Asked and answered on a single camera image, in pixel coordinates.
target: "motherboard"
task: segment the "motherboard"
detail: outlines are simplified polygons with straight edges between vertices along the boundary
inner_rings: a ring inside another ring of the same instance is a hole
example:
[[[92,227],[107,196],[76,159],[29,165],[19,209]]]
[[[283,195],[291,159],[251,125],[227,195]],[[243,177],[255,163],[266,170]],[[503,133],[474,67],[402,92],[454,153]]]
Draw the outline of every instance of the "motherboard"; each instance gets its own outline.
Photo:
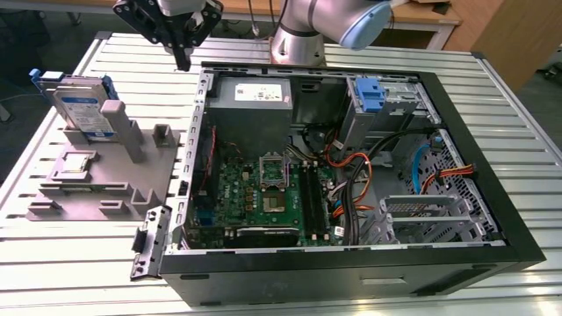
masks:
[[[216,206],[196,210],[199,226],[188,230],[191,246],[220,249],[333,246],[341,242],[330,233],[326,202],[334,181],[331,168],[292,163],[283,157],[264,158],[222,164]]]

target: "ram slot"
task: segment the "ram slot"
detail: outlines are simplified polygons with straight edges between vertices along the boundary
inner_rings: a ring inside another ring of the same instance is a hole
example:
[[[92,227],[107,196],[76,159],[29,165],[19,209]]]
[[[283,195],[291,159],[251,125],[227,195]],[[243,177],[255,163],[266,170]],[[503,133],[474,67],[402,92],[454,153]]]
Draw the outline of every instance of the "ram slot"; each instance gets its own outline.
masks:
[[[325,211],[322,209],[322,189],[314,167],[299,169],[300,198],[304,216],[304,235],[326,233]]]

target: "chip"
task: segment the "chip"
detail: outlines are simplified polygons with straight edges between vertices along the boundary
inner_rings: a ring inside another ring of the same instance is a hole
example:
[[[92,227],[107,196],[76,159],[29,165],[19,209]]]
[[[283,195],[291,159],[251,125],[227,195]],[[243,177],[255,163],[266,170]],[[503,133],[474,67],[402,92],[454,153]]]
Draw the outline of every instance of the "chip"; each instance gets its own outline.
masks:
[[[264,192],[263,193],[263,212],[264,213],[283,213],[284,212],[284,192]]]

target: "red cable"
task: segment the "red cable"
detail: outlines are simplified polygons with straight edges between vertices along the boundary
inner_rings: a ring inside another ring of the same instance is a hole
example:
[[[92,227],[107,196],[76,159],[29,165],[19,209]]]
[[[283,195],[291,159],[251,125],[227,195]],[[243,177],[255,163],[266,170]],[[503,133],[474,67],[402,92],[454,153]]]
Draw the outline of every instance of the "red cable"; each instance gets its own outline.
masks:
[[[211,146],[211,154],[210,154],[210,160],[207,160],[207,166],[204,168],[204,177],[203,177],[203,182],[202,182],[202,186],[199,187],[199,191],[203,190],[204,184],[207,182],[207,177],[210,175],[210,169],[211,169],[211,164],[212,164],[212,155],[215,153],[215,144],[216,144],[216,127],[212,127],[212,146]]]

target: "hard drive label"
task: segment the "hard drive label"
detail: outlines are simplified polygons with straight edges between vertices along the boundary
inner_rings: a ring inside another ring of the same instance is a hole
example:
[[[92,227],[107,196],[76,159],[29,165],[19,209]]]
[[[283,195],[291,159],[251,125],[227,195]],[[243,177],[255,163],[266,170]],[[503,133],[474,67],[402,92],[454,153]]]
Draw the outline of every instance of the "hard drive label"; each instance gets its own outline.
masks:
[[[100,113],[102,105],[96,98],[62,97],[60,99],[75,125],[91,139],[104,140],[114,136],[115,131]]]

